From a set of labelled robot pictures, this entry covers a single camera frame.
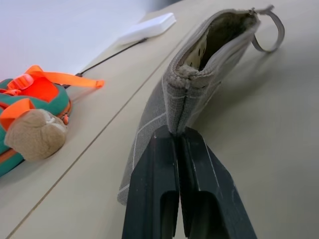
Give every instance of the zipper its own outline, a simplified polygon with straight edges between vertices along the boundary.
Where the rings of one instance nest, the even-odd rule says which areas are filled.
[[[72,102],[69,100],[68,105],[64,108],[64,110],[57,115],[58,118],[60,118],[63,122],[64,119],[68,119],[68,116],[70,115],[72,111]],[[7,151],[0,154],[0,164],[7,161],[9,158],[13,157],[17,152],[10,148]]]
[[[180,50],[180,52],[174,57],[174,59],[172,60],[170,66],[169,66],[169,70],[172,72],[175,72],[175,69],[173,69],[173,67],[176,67],[179,65],[179,63],[183,60],[183,57],[185,56],[185,54],[188,52],[188,50],[202,37],[203,33],[207,30],[207,28],[209,27],[209,25],[219,16],[221,16],[224,13],[235,13],[235,14],[251,14],[254,15],[256,17],[256,15],[254,14],[254,9],[252,10],[245,10],[245,11],[237,11],[234,9],[226,9],[226,10],[222,10],[216,14],[214,14],[213,16],[211,16],[208,20],[206,20],[204,23],[202,23],[202,25],[198,28],[197,32],[195,32],[193,34],[193,37],[191,37],[190,40],[188,40],[188,42],[185,44],[185,46]],[[223,47],[221,47],[216,53],[215,56],[212,57],[210,59],[210,62],[212,62],[217,56],[219,55],[224,55],[223,60],[227,59],[228,56],[230,54],[232,54],[232,51],[230,51],[231,48],[238,48],[238,43],[240,43],[241,41],[243,41],[245,38],[247,38],[248,36],[251,35],[251,33],[256,32],[260,21],[258,20],[258,18],[256,17],[256,24],[251,27],[249,30],[243,32],[241,35],[239,35],[238,37],[236,37],[235,39],[231,40],[230,42],[226,43]],[[207,74],[211,73],[211,67],[204,67],[204,69],[200,72],[198,72],[198,74],[196,76],[205,76]]]

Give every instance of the fabric pouch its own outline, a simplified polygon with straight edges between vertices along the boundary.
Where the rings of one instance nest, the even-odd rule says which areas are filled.
[[[157,128],[167,124],[172,134],[182,134],[239,62],[250,42],[261,52],[278,49],[285,28],[272,9],[273,6],[220,11],[206,20],[173,58],[142,114],[118,193],[120,203],[127,202],[132,171]],[[278,39],[270,50],[264,50],[255,37],[259,14],[270,16],[278,28]]]

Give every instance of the white device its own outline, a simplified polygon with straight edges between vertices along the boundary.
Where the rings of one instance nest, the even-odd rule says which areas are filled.
[[[167,13],[132,26],[118,39],[122,45],[160,35],[176,22],[173,13]]]

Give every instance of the orange and green bag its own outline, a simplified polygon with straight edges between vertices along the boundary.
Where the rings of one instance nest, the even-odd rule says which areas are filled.
[[[23,161],[21,154],[4,144],[6,131],[15,117],[25,109],[15,109],[14,114],[5,110],[23,99],[29,99],[35,109],[43,109],[68,123],[72,102],[61,85],[80,87],[103,86],[104,81],[95,81],[64,73],[44,72],[39,66],[30,67],[25,74],[15,79],[0,82],[0,177]]]

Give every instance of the zipper pull loop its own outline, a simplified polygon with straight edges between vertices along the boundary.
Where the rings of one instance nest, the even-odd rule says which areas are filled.
[[[276,41],[275,45],[270,50],[263,49],[259,45],[259,43],[257,41],[257,38],[254,35],[252,43],[253,43],[253,45],[254,45],[254,47],[256,48],[257,51],[266,52],[266,53],[272,53],[272,52],[276,51],[279,48],[279,46],[281,45],[281,43],[283,43],[283,41],[284,41],[284,38],[285,38],[285,27],[284,27],[283,23],[280,21],[279,17],[277,17],[277,15],[272,12],[273,9],[274,9],[274,6],[270,5],[269,7],[265,8],[265,9],[255,10],[254,8],[252,8],[251,10],[249,10],[249,13],[253,14],[255,16],[257,14],[259,14],[259,15],[267,15],[267,16],[271,17],[271,19],[274,21],[274,23],[275,23],[275,25],[276,25],[276,27],[278,29],[277,41]]]

